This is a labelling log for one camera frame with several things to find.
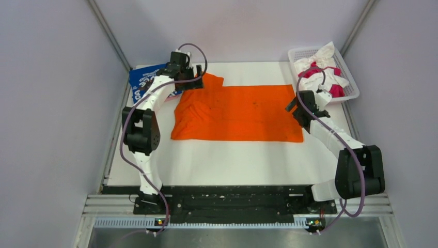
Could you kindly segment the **orange t-shirt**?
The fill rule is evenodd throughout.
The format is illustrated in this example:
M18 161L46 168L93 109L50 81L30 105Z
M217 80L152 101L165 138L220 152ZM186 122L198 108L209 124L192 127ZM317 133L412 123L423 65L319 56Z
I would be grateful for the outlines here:
M302 143L301 126L285 110L291 85L225 86L207 73L204 87L185 91L174 110L173 140Z

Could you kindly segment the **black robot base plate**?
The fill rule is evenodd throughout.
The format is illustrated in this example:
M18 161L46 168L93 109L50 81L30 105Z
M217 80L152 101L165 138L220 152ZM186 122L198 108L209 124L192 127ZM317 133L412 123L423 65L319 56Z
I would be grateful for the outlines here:
M133 213L156 226L292 224L299 214L338 214L336 200L314 201L310 185L163 186L162 204L139 201L138 186L104 186L104 195L134 195Z

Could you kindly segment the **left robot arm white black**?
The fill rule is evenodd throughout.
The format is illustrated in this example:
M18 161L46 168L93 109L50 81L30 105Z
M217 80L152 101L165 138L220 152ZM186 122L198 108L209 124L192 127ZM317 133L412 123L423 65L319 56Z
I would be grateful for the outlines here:
M120 155L139 172L139 201L146 203L146 207L156 214L166 205L158 170L151 164L151 155L161 139L157 113L175 92L203 88L205 69L201 65L193 66L191 58L190 52L175 50L171 52L169 62L161 67L155 66L149 75L144 75L142 69L134 70L134 75L140 80L137 84L139 94L134 94L133 106L125 107L121 114L120 147L127 146L134 160L130 161L123 151Z

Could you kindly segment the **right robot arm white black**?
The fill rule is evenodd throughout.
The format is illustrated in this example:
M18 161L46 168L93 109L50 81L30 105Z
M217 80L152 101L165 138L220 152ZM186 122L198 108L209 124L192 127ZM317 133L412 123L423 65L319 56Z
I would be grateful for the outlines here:
M381 149L357 141L332 121L325 109L331 99L328 92L301 90L296 94L286 111L337 159L334 178L310 187L311 193L303 198L304 209L316 213L324 201L383 193L386 185Z

